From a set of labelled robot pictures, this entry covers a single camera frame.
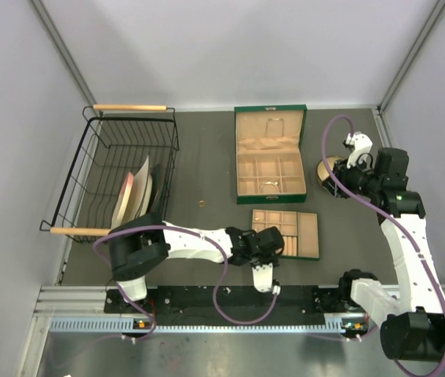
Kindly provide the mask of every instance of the floor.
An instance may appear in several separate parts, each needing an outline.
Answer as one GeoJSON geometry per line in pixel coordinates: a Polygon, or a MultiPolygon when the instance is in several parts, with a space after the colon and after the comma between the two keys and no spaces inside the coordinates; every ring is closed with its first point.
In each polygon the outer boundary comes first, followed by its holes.
{"type": "MultiPolygon", "coordinates": [[[[132,346],[99,334],[50,334],[38,377],[404,376],[381,352],[377,332],[359,342],[307,335],[161,334],[132,346]],[[75,357],[79,351],[86,351],[75,357]]],[[[404,363],[417,375],[435,364],[404,363]]],[[[445,370],[440,376],[445,377],[445,370]]]]}
{"type": "MultiPolygon", "coordinates": [[[[228,226],[249,229],[254,208],[317,213],[320,260],[283,259],[275,269],[275,278],[281,284],[336,284],[349,269],[370,271],[383,284],[396,284],[391,252],[376,215],[353,200],[334,199],[316,179],[323,128],[341,113],[350,115],[356,129],[372,139],[373,152],[381,147],[370,109],[309,111],[301,150],[308,198],[305,203],[271,205],[236,205],[232,112],[177,114],[181,150],[177,153],[166,220],[202,229],[228,226]],[[200,200],[205,201],[204,207],[199,206],[200,200]]],[[[330,155],[348,155],[341,143],[347,133],[346,123],[332,129],[330,155]]],[[[147,281],[150,285],[213,285],[220,273],[221,267],[210,262],[167,260],[147,275],[147,281]]],[[[105,285],[110,278],[108,267],[95,256],[89,244],[73,244],[63,285],[105,285]]],[[[251,285],[250,267],[232,266],[225,284],[251,285]]]]}

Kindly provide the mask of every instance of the rack handle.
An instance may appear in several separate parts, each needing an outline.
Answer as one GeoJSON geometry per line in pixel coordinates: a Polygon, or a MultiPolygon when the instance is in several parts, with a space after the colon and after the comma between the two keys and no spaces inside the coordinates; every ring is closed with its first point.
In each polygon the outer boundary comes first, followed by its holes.
{"type": "Polygon", "coordinates": [[[94,104],[93,110],[106,112],[120,110],[123,112],[165,112],[165,104],[94,104]]]}
{"type": "Polygon", "coordinates": [[[65,236],[105,237],[111,230],[99,228],[63,228],[60,226],[53,226],[49,231],[52,234],[64,234],[65,236]]]}

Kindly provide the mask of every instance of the wire basket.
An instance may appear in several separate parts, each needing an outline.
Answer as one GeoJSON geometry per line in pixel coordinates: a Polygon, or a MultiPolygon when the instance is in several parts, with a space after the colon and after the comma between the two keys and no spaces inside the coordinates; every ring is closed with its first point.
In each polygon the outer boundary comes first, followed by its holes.
{"type": "Polygon", "coordinates": [[[42,231],[65,234],[79,243],[93,242],[107,234],[125,176],[136,174],[149,156],[149,166],[160,165],[163,184],[157,212],[166,216],[178,145],[175,109],[166,106],[95,105],[98,116],[86,119],[71,168],[51,222],[42,231]],[[104,115],[102,111],[163,112],[138,117],[104,115]]]}

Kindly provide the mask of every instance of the purple hose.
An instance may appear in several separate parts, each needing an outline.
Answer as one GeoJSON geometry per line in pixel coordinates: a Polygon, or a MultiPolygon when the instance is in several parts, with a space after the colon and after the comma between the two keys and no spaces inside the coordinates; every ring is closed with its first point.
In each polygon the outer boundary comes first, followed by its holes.
{"type": "MultiPolygon", "coordinates": [[[[101,257],[104,262],[106,262],[108,265],[111,265],[110,261],[108,258],[106,258],[104,255],[102,255],[102,253],[100,252],[100,245],[104,242],[107,242],[109,240],[112,240],[113,238],[116,237],[120,237],[120,236],[126,236],[129,234],[133,234],[136,232],[145,232],[148,230],[172,230],[174,232],[180,232],[180,233],[185,233],[188,234],[190,236],[194,236],[194,237],[201,237],[201,234],[197,233],[197,232],[193,232],[189,229],[184,229],[184,228],[178,228],[176,226],[168,226],[168,225],[148,225],[148,226],[138,226],[136,228],[130,228],[130,229],[125,229],[125,230],[121,230],[119,232],[115,232],[112,234],[109,234],[108,236],[102,237],[100,239],[98,239],[97,241],[95,241],[95,243],[93,244],[93,249],[95,251],[95,253],[98,254],[99,257],[101,257]]],[[[210,239],[209,237],[205,237],[204,240],[208,243],[211,243],[212,245],[214,245],[222,254],[222,258],[224,259],[224,268],[222,270],[222,274],[221,277],[219,278],[219,280],[217,281],[217,284],[215,285],[215,287],[213,288],[213,293],[212,293],[212,299],[213,299],[213,306],[215,306],[215,310],[219,312],[219,314],[227,321],[232,322],[233,324],[241,324],[241,325],[251,325],[251,324],[257,324],[259,322],[261,322],[262,320],[264,320],[269,313],[273,310],[273,308],[275,307],[276,304],[276,299],[277,299],[277,295],[273,295],[274,297],[272,298],[271,301],[271,305],[269,306],[268,310],[266,311],[266,313],[264,313],[262,316],[260,316],[259,318],[257,318],[256,320],[248,320],[248,321],[242,321],[242,320],[234,320],[232,319],[230,316],[228,316],[226,313],[224,313],[222,311],[222,309],[220,308],[218,302],[217,302],[217,291],[219,289],[219,287],[221,286],[222,282],[224,281],[224,278],[226,276],[226,274],[228,273],[228,257],[224,252],[224,249],[221,247],[221,245],[219,245],[217,242],[215,242],[214,240],[210,239]]],[[[148,316],[149,319],[153,320],[152,317],[149,315],[149,313],[147,313],[145,310],[143,310],[142,308],[140,308],[137,304],[135,304],[135,302],[131,301],[129,299],[129,297],[126,295],[126,293],[121,289],[121,287],[118,285],[118,289],[121,292],[122,296],[126,299],[126,301],[128,301],[133,308],[138,309],[141,313],[144,313],[146,316],[148,316]]],[[[154,328],[148,332],[145,336],[143,336],[141,339],[144,339],[146,337],[148,337],[155,329],[155,321],[154,321],[154,328]]]]}
{"type": "MultiPolygon", "coordinates": [[[[410,241],[410,243],[412,244],[412,247],[416,250],[416,252],[418,253],[419,256],[421,256],[421,249],[419,248],[418,244],[416,243],[416,241],[414,240],[414,238],[412,237],[412,235],[395,219],[392,218],[389,214],[387,214],[386,212],[384,212],[383,210],[381,210],[380,208],[376,207],[375,205],[366,202],[365,200],[359,198],[355,193],[351,192],[346,186],[344,186],[338,179],[337,177],[334,175],[334,173],[332,172],[332,170],[329,167],[329,164],[326,160],[326,139],[328,137],[330,128],[333,126],[334,123],[336,123],[338,120],[340,119],[344,119],[347,120],[349,123],[349,127],[351,129],[351,136],[353,136],[353,134],[355,133],[355,126],[353,124],[353,121],[351,118],[349,118],[347,115],[338,115],[332,118],[332,120],[330,120],[328,122],[328,124],[325,127],[325,130],[323,131],[323,136],[322,136],[322,160],[323,160],[323,165],[325,165],[325,169],[326,171],[329,173],[330,178],[332,179],[332,181],[335,182],[335,184],[342,190],[344,191],[346,194],[348,194],[349,196],[351,196],[354,200],[360,202],[361,204],[363,204],[364,206],[367,206],[369,208],[371,208],[372,210],[375,210],[378,214],[380,214],[381,216],[383,216],[384,218],[388,219],[390,222],[392,222],[393,224],[396,225],[396,227],[398,229],[400,229],[400,231],[407,237],[407,239],[410,241]]],[[[445,299],[442,296],[442,293],[440,292],[440,286],[439,284],[436,282],[435,277],[432,274],[431,269],[428,266],[428,263],[426,262],[426,260],[422,259],[421,263],[423,265],[423,268],[426,271],[426,275],[428,275],[428,278],[430,280],[430,283],[433,286],[433,289],[435,290],[436,296],[439,299],[440,302],[440,306],[442,307],[442,311],[443,311],[443,316],[445,317],[445,299]]],[[[409,372],[408,370],[405,369],[405,367],[403,365],[401,365],[400,362],[395,361],[396,365],[398,365],[398,367],[405,372],[407,375],[410,375],[412,377],[420,377],[419,375],[415,375],[414,373],[409,372]]],[[[435,377],[437,376],[443,369],[445,368],[445,351],[443,352],[443,356],[442,359],[440,360],[439,364],[436,366],[435,369],[433,369],[430,373],[428,373],[427,375],[424,375],[423,377],[435,377]]]]}

